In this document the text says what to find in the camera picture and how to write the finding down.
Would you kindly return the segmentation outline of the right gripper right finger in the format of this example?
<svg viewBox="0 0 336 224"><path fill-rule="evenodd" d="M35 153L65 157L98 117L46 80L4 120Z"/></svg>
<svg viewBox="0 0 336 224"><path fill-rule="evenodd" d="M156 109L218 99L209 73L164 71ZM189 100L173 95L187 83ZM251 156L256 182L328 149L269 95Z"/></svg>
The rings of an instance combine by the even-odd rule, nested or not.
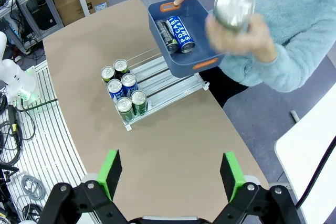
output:
<svg viewBox="0 0 336 224"><path fill-rule="evenodd" d="M243 223L247 216L257 216L261 223L301 223L288 189L247 182L233 152L223 154L220 174L228 204L213 223Z"/></svg>

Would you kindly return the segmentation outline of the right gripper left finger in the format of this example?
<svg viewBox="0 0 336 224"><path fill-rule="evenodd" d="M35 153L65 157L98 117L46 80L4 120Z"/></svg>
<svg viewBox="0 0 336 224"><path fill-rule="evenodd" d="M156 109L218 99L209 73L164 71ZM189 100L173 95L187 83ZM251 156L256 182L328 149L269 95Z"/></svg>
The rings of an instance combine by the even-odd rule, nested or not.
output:
<svg viewBox="0 0 336 224"><path fill-rule="evenodd" d="M77 223L83 213L94 213L101 223L128 223L113 202L122 172L120 153L110 150L96 179L72 187L57 183L51 190L39 223Z"/></svg>

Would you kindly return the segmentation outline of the person's left hand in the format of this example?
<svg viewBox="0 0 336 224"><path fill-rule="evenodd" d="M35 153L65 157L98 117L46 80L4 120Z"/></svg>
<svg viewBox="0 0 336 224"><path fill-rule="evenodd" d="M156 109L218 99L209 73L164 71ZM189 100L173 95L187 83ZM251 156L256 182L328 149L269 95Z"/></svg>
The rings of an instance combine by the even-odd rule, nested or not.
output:
<svg viewBox="0 0 336 224"><path fill-rule="evenodd" d="M234 33L224 28L212 14L205 23L206 36L211 46L218 52L229 52L233 55L252 53L263 63L269 63L277 58L273 39L267 24L259 14L253 14L245 33Z"/></svg>

